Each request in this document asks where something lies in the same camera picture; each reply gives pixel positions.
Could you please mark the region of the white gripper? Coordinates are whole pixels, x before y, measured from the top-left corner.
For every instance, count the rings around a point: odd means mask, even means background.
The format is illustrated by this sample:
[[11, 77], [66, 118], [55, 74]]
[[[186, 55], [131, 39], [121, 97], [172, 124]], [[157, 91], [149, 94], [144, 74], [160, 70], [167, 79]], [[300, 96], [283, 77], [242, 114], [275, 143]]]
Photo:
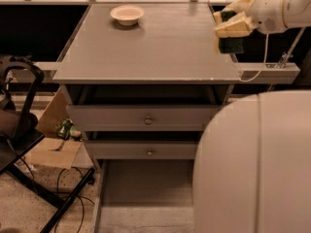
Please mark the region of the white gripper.
[[261, 34], [283, 33], [287, 30], [283, 3], [284, 0], [236, 0], [213, 13], [215, 33], [218, 38], [240, 38], [249, 36], [257, 26]]

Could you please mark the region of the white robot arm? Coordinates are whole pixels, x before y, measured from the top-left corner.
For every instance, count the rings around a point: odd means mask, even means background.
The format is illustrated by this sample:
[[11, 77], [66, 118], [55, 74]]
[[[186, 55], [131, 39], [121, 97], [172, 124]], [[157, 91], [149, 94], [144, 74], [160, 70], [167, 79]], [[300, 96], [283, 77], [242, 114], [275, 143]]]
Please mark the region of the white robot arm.
[[[310, 26], [310, 0], [237, 0], [219, 39]], [[194, 233], [310, 233], [310, 90], [239, 99], [207, 125], [193, 167]]]

